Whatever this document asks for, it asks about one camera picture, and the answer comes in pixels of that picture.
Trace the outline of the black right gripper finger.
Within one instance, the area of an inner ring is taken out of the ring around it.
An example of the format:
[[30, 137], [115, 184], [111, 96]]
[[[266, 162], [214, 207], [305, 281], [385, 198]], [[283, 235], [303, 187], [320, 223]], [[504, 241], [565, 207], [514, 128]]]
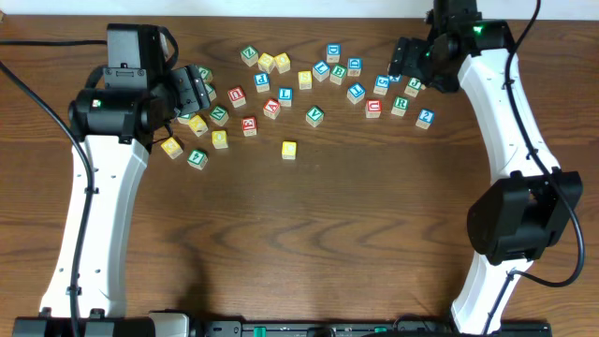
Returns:
[[410, 43], [411, 41], [407, 37], [401, 37], [398, 40], [387, 68], [390, 77], [399, 77], [406, 69], [406, 63], [410, 56]]
[[192, 89], [195, 96], [195, 111], [205, 110], [211, 105], [211, 99], [206, 89], [204, 80], [201, 78], [200, 71], [196, 65], [187, 66], [190, 76]]

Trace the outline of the yellow C wooden block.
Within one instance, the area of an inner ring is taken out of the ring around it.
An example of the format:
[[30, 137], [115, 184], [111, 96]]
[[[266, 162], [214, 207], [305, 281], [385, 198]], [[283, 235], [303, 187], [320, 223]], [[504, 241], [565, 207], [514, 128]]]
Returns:
[[282, 144], [282, 158], [285, 160], [295, 160], [297, 155], [298, 145], [295, 141], [284, 141]]

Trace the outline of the yellow O wooden block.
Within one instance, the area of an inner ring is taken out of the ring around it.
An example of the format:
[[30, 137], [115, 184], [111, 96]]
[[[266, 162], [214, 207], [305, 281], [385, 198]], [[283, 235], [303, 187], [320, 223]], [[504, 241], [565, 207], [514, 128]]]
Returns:
[[226, 149], [228, 147], [228, 137], [225, 130], [212, 131], [212, 145], [215, 149]]

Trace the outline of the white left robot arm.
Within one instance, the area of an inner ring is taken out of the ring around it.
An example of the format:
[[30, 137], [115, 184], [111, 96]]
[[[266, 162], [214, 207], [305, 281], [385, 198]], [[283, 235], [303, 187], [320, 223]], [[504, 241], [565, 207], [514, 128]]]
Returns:
[[36, 317], [15, 336], [184, 336], [182, 314], [127, 318], [125, 257], [153, 133], [210, 105], [197, 66], [159, 76], [97, 68], [69, 106], [73, 184], [56, 268]]

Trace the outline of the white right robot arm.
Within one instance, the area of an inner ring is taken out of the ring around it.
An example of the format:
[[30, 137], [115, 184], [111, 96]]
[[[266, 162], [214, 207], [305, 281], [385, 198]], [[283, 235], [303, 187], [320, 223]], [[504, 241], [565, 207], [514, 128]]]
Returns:
[[392, 76], [405, 75], [442, 93], [463, 90], [485, 142], [489, 190], [470, 208], [467, 231], [473, 262], [446, 323], [408, 316], [395, 336], [523, 336], [527, 324], [501, 325], [520, 279], [576, 224], [583, 191], [577, 172], [565, 172], [548, 149], [519, 78], [517, 51], [503, 21], [432, 11], [426, 39], [401, 38], [391, 57]]

